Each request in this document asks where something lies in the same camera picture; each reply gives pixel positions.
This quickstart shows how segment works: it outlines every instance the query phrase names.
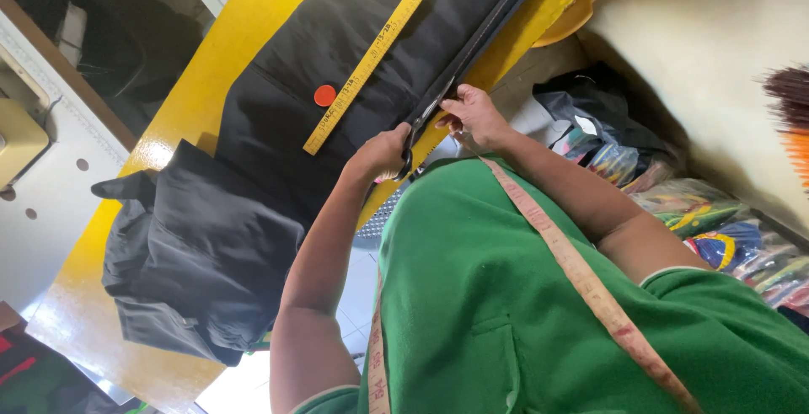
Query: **cutting table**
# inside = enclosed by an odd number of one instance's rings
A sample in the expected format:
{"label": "cutting table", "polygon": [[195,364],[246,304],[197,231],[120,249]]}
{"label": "cutting table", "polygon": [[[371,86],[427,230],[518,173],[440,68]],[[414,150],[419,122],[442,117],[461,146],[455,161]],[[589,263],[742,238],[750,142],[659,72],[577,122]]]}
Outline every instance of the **cutting table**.
{"label": "cutting table", "polygon": [[[301,0],[229,0],[120,175],[160,170],[180,139],[213,154],[228,88]],[[491,89],[575,0],[527,0],[465,82]],[[429,129],[413,148],[414,165],[446,136]],[[368,217],[397,189],[379,185]],[[27,331],[72,361],[167,414],[185,413],[224,370],[212,361],[125,342],[116,307],[101,286],[104,243],[120,209],[103,201],[59,272]]]}

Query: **green shirt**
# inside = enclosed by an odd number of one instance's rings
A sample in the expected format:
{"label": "green shirt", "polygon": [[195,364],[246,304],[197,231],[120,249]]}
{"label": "green shirt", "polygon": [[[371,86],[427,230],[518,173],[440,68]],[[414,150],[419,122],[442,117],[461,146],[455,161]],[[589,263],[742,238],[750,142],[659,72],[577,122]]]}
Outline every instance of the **green shirt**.
{"label": "green shirt", "polygon": [[[476,159],[439,168],[402,195],[379,250],[393,414],[679,413],[593,316],[490,169]],[[706,413],[809,412],[809,337],[749,287],[693,268],[634,285],[548,196],[507,172]],[[367,379],[295,412],[368,413]]]}

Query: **scissors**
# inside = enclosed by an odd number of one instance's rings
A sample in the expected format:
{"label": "scissors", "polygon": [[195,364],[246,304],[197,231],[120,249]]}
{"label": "scissors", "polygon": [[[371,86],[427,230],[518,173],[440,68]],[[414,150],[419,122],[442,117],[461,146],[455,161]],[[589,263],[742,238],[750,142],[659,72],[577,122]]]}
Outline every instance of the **scissors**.
{"label": "scissors", "polygon": [[393,178],[394,182],[400,182],[405,180],[405,177],[410,174],[410,171],[413,169],[413,145],[416,144],[416,135],[421,132],[421,129],[424,128],[424,124],[430,121],[430,117],[432,116],[435,108],[439,107],[439,103],[441,99],[444,98],[444,95],[449,92],[452,84],[455,82],[455,77],[453,76],[441,90],[439,96],[435,101],[430,103],[424,112],[413,122],[413,127],[410,128],[410,134],[407,136],[407,139],[404,142],[404,151],[402,152],[402,160],[404,160],[404,166],[402,166],[402,170],[399,171],[399,174]]}

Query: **hole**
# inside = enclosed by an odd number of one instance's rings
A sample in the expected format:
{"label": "hole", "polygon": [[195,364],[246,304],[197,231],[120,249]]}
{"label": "hole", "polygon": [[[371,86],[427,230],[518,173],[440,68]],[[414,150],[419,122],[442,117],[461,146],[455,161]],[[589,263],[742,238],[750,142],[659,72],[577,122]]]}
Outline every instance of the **hole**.
{"label": "hole", "polygon": [[12,202],[13,200],[17,199],[17,192],[14,191],[14,188],[8,187],[0,192],[0,198],[5,201]]}

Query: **metal grate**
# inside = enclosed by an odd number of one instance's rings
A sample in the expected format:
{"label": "metal grate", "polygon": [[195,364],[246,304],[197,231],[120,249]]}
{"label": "metal grate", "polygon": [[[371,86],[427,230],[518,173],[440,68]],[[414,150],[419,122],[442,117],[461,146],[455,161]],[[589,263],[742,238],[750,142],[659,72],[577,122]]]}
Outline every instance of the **metal grate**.
{"label": "metal grate", "polygon": [[376,213],[368,220],[368,223],[365,223],[359,231],[357,231],[357,237],[362,238],[379,238],[382,236],[382,229],[385,227],[385,223],[388,222],[388,219],[393,212],[393,208],[396,207],[396,204],[399,202],[399,198],[402,197],[402,191],[396,190],[391,197],[388,198],[382,204]]}

